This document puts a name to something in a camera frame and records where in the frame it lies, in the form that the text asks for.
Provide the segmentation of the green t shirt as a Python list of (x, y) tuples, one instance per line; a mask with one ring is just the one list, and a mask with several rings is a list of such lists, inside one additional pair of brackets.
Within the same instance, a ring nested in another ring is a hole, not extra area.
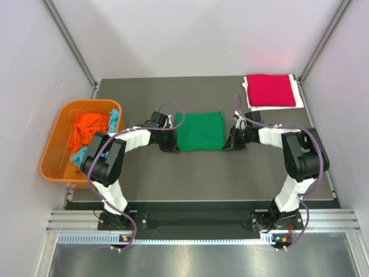
[(221, 111), (176, 114), (177, 145), (181, 152), (221, 151), (225, 144), (225, 122)]

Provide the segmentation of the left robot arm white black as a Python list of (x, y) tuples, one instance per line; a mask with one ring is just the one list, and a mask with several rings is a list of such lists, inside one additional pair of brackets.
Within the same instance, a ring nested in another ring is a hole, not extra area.
[(123, 230), (134, 227), (128, 202), (119, 184), (125, 154), (157, 144), (163, 152), (179, 152), (172, 117), (154, 111), (144, 124), (118, 133), (97, 132), (87, 147), (80, 169), (88, 185), (103, 202), (99, 221), (103, 227)]

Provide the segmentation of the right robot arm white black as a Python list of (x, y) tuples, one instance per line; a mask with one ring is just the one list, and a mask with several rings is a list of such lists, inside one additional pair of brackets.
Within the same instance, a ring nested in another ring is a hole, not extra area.
[(266, 233), (282, 229), (292, 223), (300, 202), (312, 184), (321, 182), (329, 169), (329, 158), (316, 129), (285, 128), (266, 125), (260, 112), (233, 115), (236, 124), (230, 129), (222, 150), (243, 150), (249, 143), (270, 145), (282, 149), (286, 180), (279, 194), (272, 200), (266, 215), (256, 216), (255, 229)]

